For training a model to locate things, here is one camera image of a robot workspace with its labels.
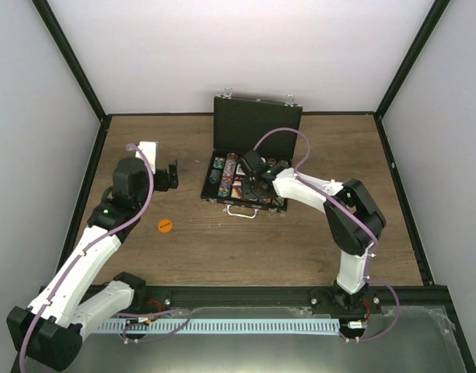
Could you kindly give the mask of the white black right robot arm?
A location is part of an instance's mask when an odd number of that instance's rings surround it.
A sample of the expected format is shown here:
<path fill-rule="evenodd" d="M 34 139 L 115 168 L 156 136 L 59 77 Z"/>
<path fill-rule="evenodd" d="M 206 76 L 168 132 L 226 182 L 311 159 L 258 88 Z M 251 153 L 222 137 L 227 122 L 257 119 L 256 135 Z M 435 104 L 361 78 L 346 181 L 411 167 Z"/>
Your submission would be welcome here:
<path fill-rule="evenodd" d="M 386 226 L 375 200 L 359 180 L 341 183 L 305 175 L 287 163 L 270 166 L 252 150 L 238 164 L 259 198 L 296 200 L 325 214 L 332 239 L 341 250 L 333 299 L 345 313 L 361 304 L 369 284 L 369 261 Z"/>

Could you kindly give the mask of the black poker chip case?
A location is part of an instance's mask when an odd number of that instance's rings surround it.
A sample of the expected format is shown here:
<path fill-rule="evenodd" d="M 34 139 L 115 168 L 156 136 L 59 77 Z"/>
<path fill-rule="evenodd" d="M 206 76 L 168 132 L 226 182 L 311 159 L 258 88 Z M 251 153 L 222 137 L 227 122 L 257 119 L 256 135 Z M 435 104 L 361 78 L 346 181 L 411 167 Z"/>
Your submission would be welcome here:
<path fill-rule="evenodd" d="M 266 162 L 265 158 L 273 158 L 277 162 L 285 160 L 290 165 L 296 147 L 297 134 L 288 131 L 274 134 L 269 134 L 269 132 L 280 127 L 298 130 L 302 115 L 303 107 L 294 102 L 293 96 L 288 96 L 282 102 L 251 99 L 233 96 L 231 89 L 215 96 L 213 99 L 212 156 L 201 189 L 201 199 L 256 210 L 280 213 L 287 211 L 288 202 L 286 200 L 283 207 L 266 205 L 260 200 L 238 200 L 231 198 L 232 189 L 228 197 L 219 197 L 217 193 L 220 182 L 211 184 L 208 178 L 213 170 L 214 157 L 226 158 L 229 153 L 235 153 L 239 160 L 255 146 L 258 147 L 257 152 L 263 162 Z M 244 178 L 250 177 L 247 174 L 237 176 L 235 171 L 233 185 L 242 186 Z"/>

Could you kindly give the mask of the orange round button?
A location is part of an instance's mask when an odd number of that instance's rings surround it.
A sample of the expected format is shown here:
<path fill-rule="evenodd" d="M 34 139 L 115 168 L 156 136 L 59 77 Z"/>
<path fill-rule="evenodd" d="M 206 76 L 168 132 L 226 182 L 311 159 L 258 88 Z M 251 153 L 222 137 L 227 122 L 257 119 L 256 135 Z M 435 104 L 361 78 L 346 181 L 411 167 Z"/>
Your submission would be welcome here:
<path fill-rule="evenodd" d="M 162 233 L 168 233 L 173 229 L 173 222 L 170 219 L 159 221 L 157 228 Z"/>

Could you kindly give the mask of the red black triangular token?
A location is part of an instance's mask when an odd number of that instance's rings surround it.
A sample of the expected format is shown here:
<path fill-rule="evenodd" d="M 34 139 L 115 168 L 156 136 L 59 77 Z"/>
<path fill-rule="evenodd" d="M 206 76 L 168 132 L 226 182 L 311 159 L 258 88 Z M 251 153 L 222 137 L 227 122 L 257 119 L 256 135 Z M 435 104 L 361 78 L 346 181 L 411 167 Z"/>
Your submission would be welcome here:
<path fill-rule="evenodd" d="M 235 199 L 238 199 L 238 200 L 243 199 L 243 191 L 242 191 L 242 186 L 241 185 L 232 185 L 231 198 L 235 198 Z"/>

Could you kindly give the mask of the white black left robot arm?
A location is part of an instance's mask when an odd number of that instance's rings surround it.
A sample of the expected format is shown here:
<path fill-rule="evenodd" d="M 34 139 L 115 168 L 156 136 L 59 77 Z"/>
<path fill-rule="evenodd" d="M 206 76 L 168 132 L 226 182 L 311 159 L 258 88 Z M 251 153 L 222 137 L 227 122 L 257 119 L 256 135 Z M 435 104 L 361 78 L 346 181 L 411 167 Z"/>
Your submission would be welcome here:
<path fill-rule="evenodd" d="M 153 193 L 177 188 L 177 163 L 171 162 L 166 169 L 155 169 L 154 163 L 153 157 L 144 162 L 141 153 L 117 163 L 112 184 L 93 209 L 70 257 L 26 308 L 16 306 L 8 314 L 20 371 L 26 370 L 27 358 L 55 371 L 65 370 L 100 324 L 125 309 L 138 314 L 147 307 L 146 282 L 126 272 L 91 298 L 84 296 L 139 223 Z"/>

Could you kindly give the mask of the blue white card deck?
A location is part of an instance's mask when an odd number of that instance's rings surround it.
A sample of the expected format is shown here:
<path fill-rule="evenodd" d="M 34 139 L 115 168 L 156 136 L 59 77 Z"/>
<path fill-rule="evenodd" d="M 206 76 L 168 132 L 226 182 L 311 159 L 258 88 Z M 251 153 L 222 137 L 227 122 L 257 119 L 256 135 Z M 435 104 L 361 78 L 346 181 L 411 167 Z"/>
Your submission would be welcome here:
<path fill-rule="evenodd" d="M 236 167 L 236 175 L 237 176 L 245 176 L 246 173 L 243 171 L 243 168 L 241 167 L 240 164 L 237 165 Z"/>

